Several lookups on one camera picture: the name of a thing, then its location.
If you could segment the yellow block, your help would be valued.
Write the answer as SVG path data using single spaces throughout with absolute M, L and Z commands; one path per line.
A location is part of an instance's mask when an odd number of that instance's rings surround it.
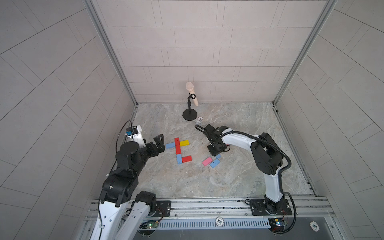
M 180 141 L 180 146 L 181 147 L 188 146 L 189 144 L 190 144 L 190 142 L 188 140 Z

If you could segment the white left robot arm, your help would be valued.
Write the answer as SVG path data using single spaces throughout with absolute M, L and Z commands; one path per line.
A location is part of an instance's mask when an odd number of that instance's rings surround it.
M 138 141 L 120 146 L 116 153 L 117 168 L 109 173 L 100 193 L 92 240 L 132 240 L 139 230 L 155 230 L 159 226 L 158 220 L 145 220 L 159 210 L 156 194 L 142 191 L 133 203 L 130 200 L 148 159 L 165 149 L 162 134 L 143 146 Z

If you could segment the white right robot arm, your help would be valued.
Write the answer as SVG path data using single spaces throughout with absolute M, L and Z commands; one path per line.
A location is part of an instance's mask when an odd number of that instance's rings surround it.
M 284 205 L 281 171 L 284 152 L 280 150 L 267 133 L 253 136 L 233 131 L 226 126 L 213 128 L 207 125 L 202 132 L 210 144 L 208 150 L 212 156 L 225 152 L 228 147 L 236 146 L 252 153 L 257 168 L 264 174 L 266 193 L 264 208 L 270 215 L 276 215 Z

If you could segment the pink block lower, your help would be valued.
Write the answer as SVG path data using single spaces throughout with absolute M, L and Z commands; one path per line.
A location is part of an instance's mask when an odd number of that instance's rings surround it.
M 208 157 L 206 158 L 204 161 L 202 161 L 202 164 L 204 167 L 206 167 L 207 165 L 209 165 L 211 162 L 213 161 L 213 159 L 211 157 Z

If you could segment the black microphone stand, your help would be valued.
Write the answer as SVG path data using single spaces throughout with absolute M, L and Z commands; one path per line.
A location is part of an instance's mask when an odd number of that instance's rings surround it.
M 191 100 L 196 99 L 196 94 L 189 94 L 189 97 L 187 98 L 187 104 L 188 108 L 183 112 L 183 118 L 186 121 L 193 121 L 198 117 L 198 113 L 196 110 L 192 109 L 192 103 Z

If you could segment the beige wooden microphone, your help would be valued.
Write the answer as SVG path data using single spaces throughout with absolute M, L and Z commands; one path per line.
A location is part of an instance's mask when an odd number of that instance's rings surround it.
M 199 102 L 198 102 L 198 99 L 197 99 L 197 96 L 196 96 L 196 93 L 195 93 L 195 89 L 194 89 L 194 85 L 192 82 L 187 82 L 186 83 L 186 89 L 187 91 L 189 92 L 190 95 L 194 95 L 195 98 L 193 99 L 193 102 L 195 104 L 195 106 L 198 106 L 199 105 Z

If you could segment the left circuit board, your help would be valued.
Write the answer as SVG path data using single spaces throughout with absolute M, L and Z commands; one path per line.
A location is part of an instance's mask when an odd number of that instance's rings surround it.
M 159 226 L 159 221 L 147 221 L 140 225 L 140 230 L 156 229 Z

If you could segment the circuit board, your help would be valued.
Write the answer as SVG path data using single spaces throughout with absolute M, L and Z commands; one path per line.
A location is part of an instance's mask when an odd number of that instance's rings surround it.
M 156 229 L 159 226 L 159 221 L 147 221 L 140 225 L 140 230 Z
M 269 218 L 271 232 L 283 232 L 286 228 L 286 222 L 283 218 Z

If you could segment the right circuit board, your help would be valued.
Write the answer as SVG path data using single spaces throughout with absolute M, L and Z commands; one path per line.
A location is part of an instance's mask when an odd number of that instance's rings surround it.
M 283 232 L 286 228 L 286 222 L 283 218 L 269 218 L 271 232 Z

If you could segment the poker chip right corner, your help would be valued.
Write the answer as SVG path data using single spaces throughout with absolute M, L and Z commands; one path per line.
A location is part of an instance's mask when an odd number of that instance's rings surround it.
M 310 227 L 314 232 L 318 232 L 320 230 L 320 226 L 318 225 L 317 222 L 312 221 L 310 222 Z

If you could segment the poker chip on rail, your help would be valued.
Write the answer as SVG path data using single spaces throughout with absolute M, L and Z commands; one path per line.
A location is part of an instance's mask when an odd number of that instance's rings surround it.
M 215 219 L 215 223 L 217 227 L 223 227 L 224 226 L 224 219 L 222 217 L 217 217 Z

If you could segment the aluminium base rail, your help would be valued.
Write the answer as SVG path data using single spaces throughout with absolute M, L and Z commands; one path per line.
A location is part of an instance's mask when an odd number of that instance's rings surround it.
M 255 198 L 179 198 L 158 199 L 155 214 L 146 221 L 158 220 L 155 230 L 213 230 L 213 229 L 270 229 L 269 218 L 283 218 L 286 228 L 300 218 L 334 217 L 335 213 L 326 197 L 314 195 L 285 197 L 284 205 L 276 215 L 264 208 L 264 199 Z M 217 227 L 215 219 L 222 217 L 224 226 Z M 98 219 L 98 202 L 91 203 L 85 221 L 87 230 Z

